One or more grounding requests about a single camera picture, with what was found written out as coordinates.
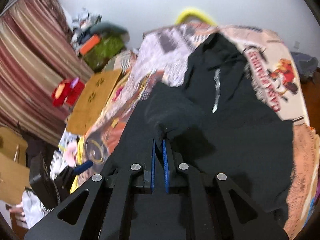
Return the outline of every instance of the triangular cutout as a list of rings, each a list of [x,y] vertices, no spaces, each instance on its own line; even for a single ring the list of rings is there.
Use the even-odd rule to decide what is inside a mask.
[[[257,212],[240,197],[233,189],[229,191],[233,205],[236,209],[237,217],[241,224],[245,224],[258,217]]]
[[[58,218],[69,223],[70,225],[75,225],[88,196],[89,190],[82,192],[68,206],[59,212]]]

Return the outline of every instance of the pile of clothes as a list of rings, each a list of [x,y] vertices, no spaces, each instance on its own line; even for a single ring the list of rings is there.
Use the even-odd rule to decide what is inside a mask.
[[[72,19],[71,45],[95,72],[101,71],[124,48],[122,35],[128,33],[126,29],[101,19],[101,15],[92,14],[85,8]]]
[[[316,194],[319,136],[279,36],[182,24],[149,32],[138,57],[126,56],[132,64],[120,90],[85,135],[83,160],[95,163],[88,177],[101,171],[100,159],[122,167],[150,139],[161,151],[168,138],[185,163],[230,176],[294,238]]]

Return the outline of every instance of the black cloth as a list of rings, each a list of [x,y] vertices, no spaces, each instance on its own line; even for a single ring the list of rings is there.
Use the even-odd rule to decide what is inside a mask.
[[[4,240],[19,240],[0,212],[0,236]]]
[[[30,167],[31,160],[41,153],[50,172],[53,153],[54,151],[58,151],[58,148],[50,143],[45,142],[35,134],[23,130],[19,123],[17,124],[17,127],[23,139],[28,143],[28,148],[26,151],[26,166]]]
[[[292,122],[281,121],[257,100],[244,75],[245,64],[233,44],[220,34],[211,35],[190,55],[182,86],[158,83],[149,98],[137,104],[107,163],[120,167],[141,163],[146,152],[151,154],[152,139],[159,152],[167,137],[184,162],[209,175],[226,173],[284,226],[291,185]],[[213,113],[217,69],[220,97]],[[135,196],[130,235],[185,239],[185,199],[164,195],[161,154],[157,157],[155,192]],[[167,204],[157,205],[162,199]]]

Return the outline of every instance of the striped curtain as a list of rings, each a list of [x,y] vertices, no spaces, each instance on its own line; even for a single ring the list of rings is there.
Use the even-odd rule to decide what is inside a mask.
[[[57,0],[19,0],[0,18],[0,124],[58,144],[68,111],[51,93],[62,79],[92,75],[69,39]]]

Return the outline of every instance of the cardboard sheet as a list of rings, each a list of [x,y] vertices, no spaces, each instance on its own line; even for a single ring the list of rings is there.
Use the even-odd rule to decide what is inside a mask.
[[[21,203],[24,187],[30,188],[29,168],[15,163],[0,151],[0,200],[10,205]]]
[[[121,75],[121,70],[93,75],[86,83],[68,120],[67,131],[84,135],[96,122]]]

